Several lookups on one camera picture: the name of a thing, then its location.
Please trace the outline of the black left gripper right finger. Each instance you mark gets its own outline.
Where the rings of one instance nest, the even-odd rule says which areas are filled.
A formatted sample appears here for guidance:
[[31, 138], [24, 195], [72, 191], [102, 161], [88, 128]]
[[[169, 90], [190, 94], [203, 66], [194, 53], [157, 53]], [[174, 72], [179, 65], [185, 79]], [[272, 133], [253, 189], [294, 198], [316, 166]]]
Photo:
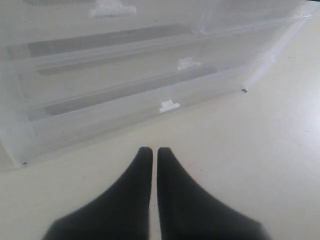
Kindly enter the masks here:
[[157, 152], [157, 201], [163, 240], [267, 240], [263, 225], [203, 189], [169, 147]]

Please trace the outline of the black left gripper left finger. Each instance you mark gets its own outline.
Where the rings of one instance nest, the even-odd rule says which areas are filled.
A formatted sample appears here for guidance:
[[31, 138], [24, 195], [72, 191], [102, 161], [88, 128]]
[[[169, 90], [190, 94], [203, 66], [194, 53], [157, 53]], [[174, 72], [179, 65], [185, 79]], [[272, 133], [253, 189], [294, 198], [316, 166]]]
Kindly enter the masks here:
[[147, 240], [153, 151], [139, 148], [135, 158], [104, 193], [56, 220], [45, 240]]

